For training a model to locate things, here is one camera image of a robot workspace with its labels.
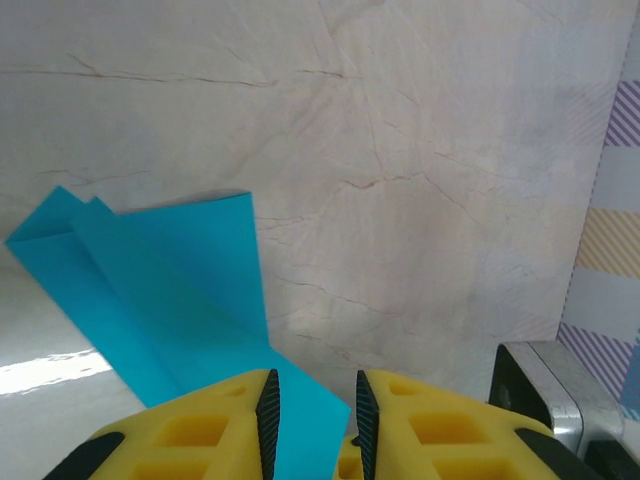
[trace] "marble surface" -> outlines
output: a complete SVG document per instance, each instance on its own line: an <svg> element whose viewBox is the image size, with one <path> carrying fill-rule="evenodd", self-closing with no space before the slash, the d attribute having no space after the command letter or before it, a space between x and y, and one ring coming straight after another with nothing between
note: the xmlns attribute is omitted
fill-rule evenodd
<svg viewBox="0 0 640 480"><path fill-rule="evenodd" d="M483 398L497 343L555 335L636 6L2 2L0 234L57 184L121 211L251 190L277 349L349 402L363 366ZM90 348L2 250L20 478L140 408ZM6 386L25 363L40 386Z"/></svg>

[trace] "white floor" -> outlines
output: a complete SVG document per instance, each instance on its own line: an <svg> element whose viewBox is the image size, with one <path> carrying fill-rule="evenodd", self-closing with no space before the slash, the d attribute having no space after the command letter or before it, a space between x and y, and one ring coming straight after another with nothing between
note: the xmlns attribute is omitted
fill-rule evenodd
<svg viewBox="0 0 640 480"><path fill-rule="evenodd" d="M252 190L276 348L348 401L362 366L483 398L555 335L637 3L3 2L0 234L57 184ZM139 408L98 355L34 363L90 347L3 249L7 478Z"/></svg>

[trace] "yellow plastic part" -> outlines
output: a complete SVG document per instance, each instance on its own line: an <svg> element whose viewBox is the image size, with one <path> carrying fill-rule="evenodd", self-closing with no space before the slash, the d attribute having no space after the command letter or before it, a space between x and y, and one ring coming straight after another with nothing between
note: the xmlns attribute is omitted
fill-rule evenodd
<svg viewBox="0 0 640 480"><path fill-rule="evenodd" d="M355 437L356 435L349 435L342 442L333 480L364 480L360 447L351 443Z"/></svg>
<svg viewBox="0 0 640 480"><path fill-rule="evenodd" d="M394 373L366 376L380 409L376 480L557 480L514 432L552 436L543 424Z"/></svg>
<svg viewBox="0 0 640 480"><path fill-rule="evenodd" d="M125 439L92 480L260 480L256 370L125 418L96 432Z"/></svg>

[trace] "folded blue paper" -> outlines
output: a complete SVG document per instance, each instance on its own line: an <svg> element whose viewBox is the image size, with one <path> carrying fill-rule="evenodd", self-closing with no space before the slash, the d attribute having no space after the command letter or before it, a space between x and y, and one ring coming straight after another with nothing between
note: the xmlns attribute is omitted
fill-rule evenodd
<svg viewBox="0 0 640 480"><path fill-rule="evenodd" d="M250 195L117 217L57 189L7 245L147 406L277 368L276 478L331 478L349 409L268 346Z"/></svg>

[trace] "black rubber part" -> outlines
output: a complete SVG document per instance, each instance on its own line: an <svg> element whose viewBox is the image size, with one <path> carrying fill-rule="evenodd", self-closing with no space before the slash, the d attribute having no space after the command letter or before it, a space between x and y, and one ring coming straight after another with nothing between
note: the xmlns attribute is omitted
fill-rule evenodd
<svg viewBox="0 0 640 480"><path fill-rule="evenodd" d="M555 438L528 428L516 434L560 480L604 480Z"/></svg>
<svg viewBox="0 0 640 480"><path fill-rule="evenodd" d="M356 422L360 438L360 456L364 470L364 480L374 480L378 450L378 427L380 407L364 370L358 370L356 380Z"/></svg>
<svg viewBox="0 0 640 480"><path fill-rule="evenodd" d="M273 480L280 427L280 380L276 369L272 369L267 376L256 406L256 416L258 417L262 478Z"/></svg>
<svg viewBox="0 0 640 480"><path fill-rule="evenodd" d="M110 432L87 440L69 454L44 480L89 480L124 440L124 433Z"/></svg>
<svg viewBox="0 0 640 480"><path fill-rule="evenodd" d="M507 389L509 393L511 400L509 406L503 405L500 394L502 388ZM489 403L538 420L544 423L547 428L553 429L551 415L544 400L504 345L500 345L496 353Z"/></svg>
<svg viewBox="0 0 640 480"><path fill-rule="evenodd" d="M591 442L584 463L605 480L640 479L640 465L617 440Z"/></svg>

